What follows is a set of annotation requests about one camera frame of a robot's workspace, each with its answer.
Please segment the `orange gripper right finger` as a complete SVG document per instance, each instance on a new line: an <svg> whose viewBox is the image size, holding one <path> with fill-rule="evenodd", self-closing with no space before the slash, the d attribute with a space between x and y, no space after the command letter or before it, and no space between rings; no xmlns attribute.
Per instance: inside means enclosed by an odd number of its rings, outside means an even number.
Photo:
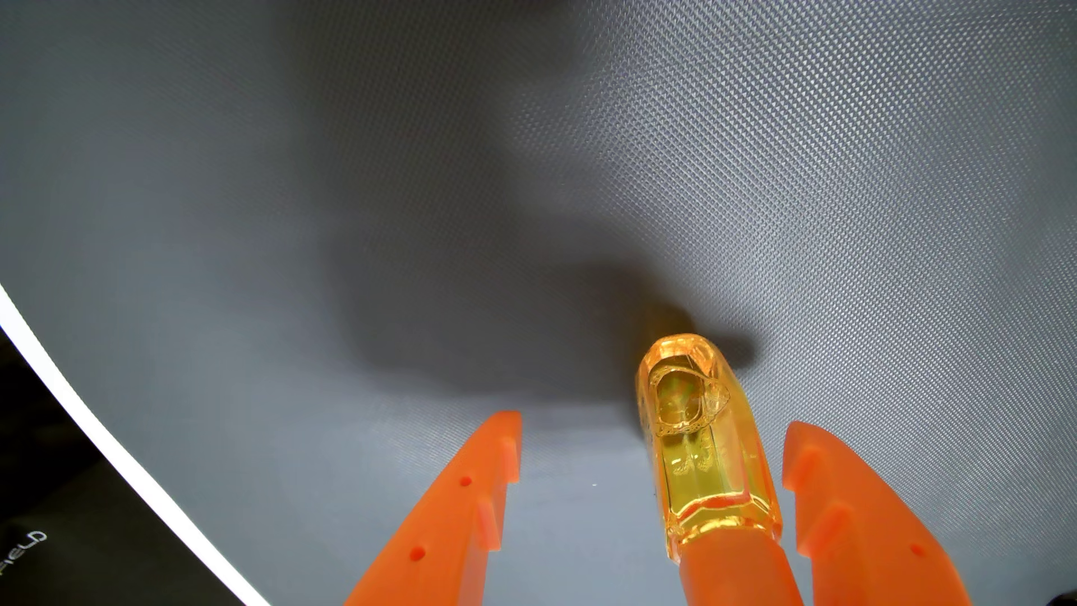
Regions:
<svg viewBox="0 0 1077 606"><path fill-rule="evenodd" d="M815 605L971 605L945 548L894 489L829 431L793 421L783 485Z"/></svg>

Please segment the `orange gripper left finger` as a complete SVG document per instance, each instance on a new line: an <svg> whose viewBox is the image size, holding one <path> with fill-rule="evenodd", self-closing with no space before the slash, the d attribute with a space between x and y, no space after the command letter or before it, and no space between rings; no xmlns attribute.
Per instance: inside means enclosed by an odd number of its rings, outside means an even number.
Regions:
<svg viewBox="0 0 1077 606"><path fill-rule="evenodd" d="M472 434L386 542L344 605L482 605L501 549L506 490L519 481L522 419L500 411Z"/></svg>

